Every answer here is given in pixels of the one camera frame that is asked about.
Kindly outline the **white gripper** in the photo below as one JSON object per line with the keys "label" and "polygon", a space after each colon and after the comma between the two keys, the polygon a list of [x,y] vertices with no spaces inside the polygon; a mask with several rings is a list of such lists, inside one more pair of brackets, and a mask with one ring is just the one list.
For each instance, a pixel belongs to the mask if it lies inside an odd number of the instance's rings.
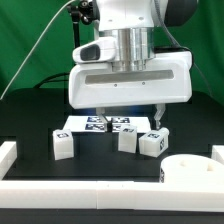
{"label": "white gripper", "polygon": [[115,71],[116,42],[101,37],[76,48],[76,62],[69,75],[69,103],[75,109],[97,108],[96,114],[104,131],[112,131],[105,107],[157,104],[154,115],[156,129],[166,106],[161,103],[186,102],[192,95],[189,51],[157,53],[140,71]]}

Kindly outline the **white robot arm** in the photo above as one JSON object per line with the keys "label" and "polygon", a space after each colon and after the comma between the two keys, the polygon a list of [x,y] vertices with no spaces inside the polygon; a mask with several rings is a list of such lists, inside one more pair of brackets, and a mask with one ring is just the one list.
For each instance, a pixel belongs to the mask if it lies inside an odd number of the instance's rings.
{"label": "white robot arm", "polygon": [[178,42],[154,46],[156,27],[184,24],[198,0],[92,0],[82,14],[95,23],[95,40],[73,51],[69,103],[94,108],[102,117],[107,107],[154,105],[154,121],[168,103],[192,95],[193,55]]}

